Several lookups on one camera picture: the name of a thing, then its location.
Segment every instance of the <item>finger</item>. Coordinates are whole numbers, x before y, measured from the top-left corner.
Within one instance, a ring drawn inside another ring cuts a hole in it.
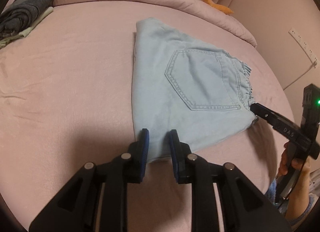
[[[281,163],[280,164],[284,164],[286,165],[288,161],[288,156],[287,156],[287,149],[285,149],[281,155]]]
[[[288,173],[288,168],[285,164],[281,164],[279,167],[279,174],[286,175]]]
[[[291,162],[291,165],[293,168],[300,171],[303,165],[303,160],[294,158]]]
[[[304,166],[303,166],[303,169],[302,169],[302,172],[304,173],[307,173],[309,174],[310,173],[310,169],[311,169],[311,161],[310,161],[310,156],[308,156]]]

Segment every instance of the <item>orange duck foot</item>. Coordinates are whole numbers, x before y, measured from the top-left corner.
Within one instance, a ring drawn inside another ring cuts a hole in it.
[[[206,4],[218,9],[219,11],[224,12],[226,15],[233,14],[233,11],[226,6],[215,4],[214,2],[212,2],[212,0],[203,0],[203,1]]]

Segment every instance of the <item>light green cloth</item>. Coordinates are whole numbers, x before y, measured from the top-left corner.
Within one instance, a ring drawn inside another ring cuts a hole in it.
[[[33,23],[30,27],[28,27],[27,29],[21,31],[20,33],[18,33],[15,36],[10,36],[8,38],[4,38],[2,40],[0,40],[0,49],[4,48],[5,46],[7,46],[10,42],[17,40],[17,39],[21,39],[21,38],[25,38],[29,35],[29,33],[44,19],[46,18],[50,13],[53,12],[53,7],[49,6]]]

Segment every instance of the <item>power strip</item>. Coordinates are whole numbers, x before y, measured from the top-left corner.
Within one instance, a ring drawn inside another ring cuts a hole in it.
[[[318,63],[318,57],[313,53],[309,45],[302,39],[301,35],[296,31],[295,28],[291,28],[289,33],[304,50],[310,61],[314,64],[313,66],[316,68],[316,65]]]

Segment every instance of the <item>bed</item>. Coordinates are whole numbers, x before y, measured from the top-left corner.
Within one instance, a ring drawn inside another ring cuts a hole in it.
[[[198,0],[55,0],[30,35],[0,50],[0,192],[31,221],[86,162],[101,164],[135,140],[131,88],[135,24],[155,17],[247,63],[256,102],[293,120],[275,75],[240,22]],[[259,120],[197,152],[234,163],[263,193],[286,139]],[[129,231],[189,231],[191,189],[170,161],[128,187]]]

